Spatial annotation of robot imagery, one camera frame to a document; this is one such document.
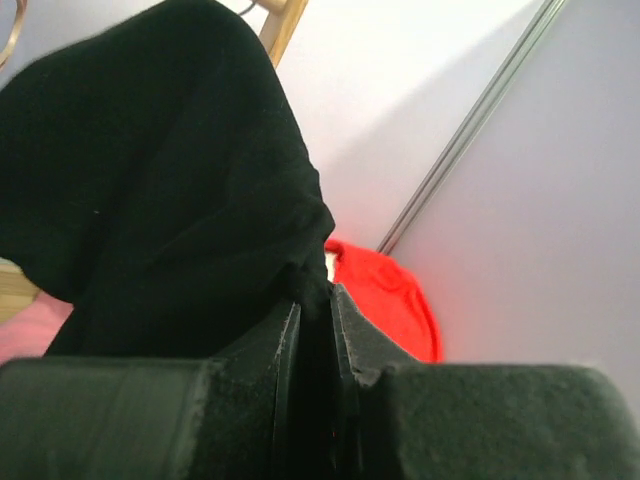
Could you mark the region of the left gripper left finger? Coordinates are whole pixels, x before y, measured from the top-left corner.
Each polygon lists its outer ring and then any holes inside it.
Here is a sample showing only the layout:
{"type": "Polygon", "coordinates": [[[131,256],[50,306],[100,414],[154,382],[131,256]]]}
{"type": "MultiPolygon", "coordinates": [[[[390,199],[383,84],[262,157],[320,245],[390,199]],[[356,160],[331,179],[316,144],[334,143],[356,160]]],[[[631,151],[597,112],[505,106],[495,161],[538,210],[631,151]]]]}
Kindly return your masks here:
{"type": "Polygon", "coordinates": [[[1,370],[5,479],[283,479],[300,309],[201,360],[46,357],[1,370]]]}

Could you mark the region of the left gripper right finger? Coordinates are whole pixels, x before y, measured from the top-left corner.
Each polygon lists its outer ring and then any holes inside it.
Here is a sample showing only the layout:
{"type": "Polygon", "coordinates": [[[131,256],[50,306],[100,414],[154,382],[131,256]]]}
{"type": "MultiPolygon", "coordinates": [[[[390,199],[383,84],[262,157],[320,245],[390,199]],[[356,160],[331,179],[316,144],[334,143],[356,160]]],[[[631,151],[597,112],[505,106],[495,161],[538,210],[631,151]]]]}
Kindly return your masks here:
{"type": "Polygon", "coordinates": [[[618,389],[570,365],[427,364],[331,298],[332,459],[341,479],[635,479],[618,389]]]}

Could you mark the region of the black t shirt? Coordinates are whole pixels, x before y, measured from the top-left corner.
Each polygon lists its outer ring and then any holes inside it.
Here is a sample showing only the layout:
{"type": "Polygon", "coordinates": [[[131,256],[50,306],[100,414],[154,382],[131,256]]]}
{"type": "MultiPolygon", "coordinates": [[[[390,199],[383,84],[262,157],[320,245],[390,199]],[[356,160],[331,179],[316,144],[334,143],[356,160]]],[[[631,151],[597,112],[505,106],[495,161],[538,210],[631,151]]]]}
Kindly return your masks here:
{"type": "Polygon", "coordinates": [[[165,1],[1,92],[1,254],[70,303],[61,356],[212,355],[283,300],[329,299],[334,227],[260,41],[165,1]]]}

